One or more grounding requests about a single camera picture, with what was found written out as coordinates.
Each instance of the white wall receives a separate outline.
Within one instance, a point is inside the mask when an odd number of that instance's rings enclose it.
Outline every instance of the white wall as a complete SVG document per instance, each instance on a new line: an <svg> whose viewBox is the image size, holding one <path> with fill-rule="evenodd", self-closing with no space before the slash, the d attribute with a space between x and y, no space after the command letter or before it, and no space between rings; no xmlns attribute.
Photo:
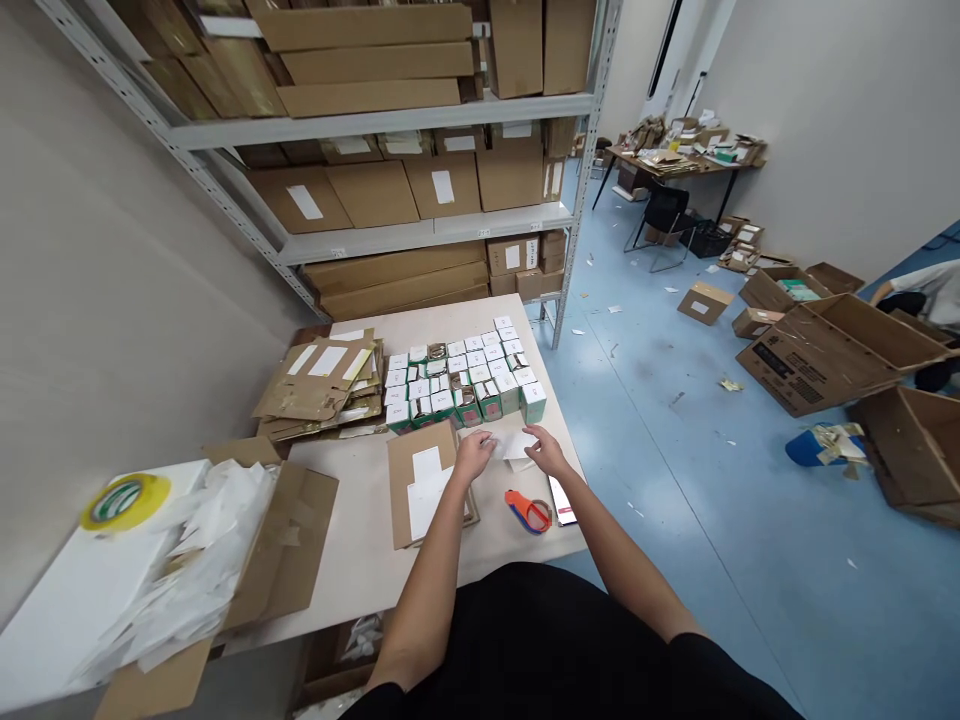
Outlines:
<svg viewBox="0 0 960 720"><path fill-rule="evenodd" d="M738 0L698 112L770 148L728 211L867 281L954 222L958 36L956 0Z"/></svg>
<svg viewBox="0 0 960 720"><path fill-rule="evenodd" d="M624 0L598 133L616 142L640 121L673 0Z"/></svg>
<svg viewBox="0 0 960 720"><path fill-rule="evenodd" d="M107 480L249 433L315 316L33 3L0 96L2 626Z"/></svg>

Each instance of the packing tape roll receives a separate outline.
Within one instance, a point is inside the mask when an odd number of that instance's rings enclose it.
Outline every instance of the packing tape roll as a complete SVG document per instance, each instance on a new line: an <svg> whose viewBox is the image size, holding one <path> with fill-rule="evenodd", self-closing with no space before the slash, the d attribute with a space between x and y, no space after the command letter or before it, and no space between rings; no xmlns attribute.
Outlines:
<svg viewBox="0 0 960 720"><path fill-rule="evenodd" d="M152 517L170 495L170 480L133 473L110 483L84 510L80 527L91 532L123 532Z"/></svg>

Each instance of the shelf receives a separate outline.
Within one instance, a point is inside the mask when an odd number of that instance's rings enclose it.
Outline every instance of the shelf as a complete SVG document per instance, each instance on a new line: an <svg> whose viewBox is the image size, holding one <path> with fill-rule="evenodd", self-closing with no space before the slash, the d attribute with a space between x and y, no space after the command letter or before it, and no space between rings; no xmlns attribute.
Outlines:
<svg viewBox="0 0 960 720"><path fill-rule="evenodd" d="M571 117L587 115L592 110L593 95L590 93L497 100L487 91L487 97L481 102L449 107L332 115L300 120L262 118L197 122L171 128L167 139L181 150L212 150L237 145L312 140L397 130Z"/></svg>
<svg viewBox="0 0 960 720"><path fill-rule="evenodd" d="M556 230L571 225L573 216L563 203L544 203L512 210L421 220L405 225L290 235L280 252L279 261L284 265L302 265L480 238Z"/></svg>

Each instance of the white table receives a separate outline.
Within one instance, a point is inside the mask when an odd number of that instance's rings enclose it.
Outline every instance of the white table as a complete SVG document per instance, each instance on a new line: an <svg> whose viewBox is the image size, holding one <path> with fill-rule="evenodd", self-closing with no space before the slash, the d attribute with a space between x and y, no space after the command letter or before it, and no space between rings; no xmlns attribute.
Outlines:
<svg viewBox="0 0 960 720"><path fill-rule="evenodd" d="M501 315L513 320L527 361L547 392L541 424L557 438L567 460L582 474L519 295L336 323L332 333L376 328L376 337L383 338L385 353L391 355L406 352L413 345L452 342L489 332L494 329L493 319ZM512 413L484 423L480 429L508 433L522 427L521 414ZM460 435L471 432L464 429ZM340 480L313 600L306 610L238 635L228 642L227 653L305 635L396 606L417 550L393 549L386 448L393 437L393 433L387 433L294 445L292 462ZM578 525L561 528L554 524L542 536L525 531L503 500L504 492L510 489L530 499L546 500L553 507L547 478L538 468L512 473L505 462L491 461L473 483L480 522L464 530L458 586L479 580L506 563L545 562L586 549Z"/></svg>

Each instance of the floor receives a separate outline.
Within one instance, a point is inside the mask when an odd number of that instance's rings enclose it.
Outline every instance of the floor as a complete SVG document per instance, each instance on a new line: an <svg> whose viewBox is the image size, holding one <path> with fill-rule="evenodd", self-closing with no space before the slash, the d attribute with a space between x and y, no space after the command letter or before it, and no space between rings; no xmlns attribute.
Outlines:
<svg viewBox="0 0 960 720"><path fill-rule="evenodd" d="M558 352L534 324L588 482L707 632L806 717L956 717L960 533L890 509L870 474L786 457L843 411L793 419L750 378L739 297L709 327L676 312L697 280L736 293L743 276L694 256L649 274L652 250L623 253L641 212L609 189L585 210ZM588 553L555 564L600 583Z"/></svg>

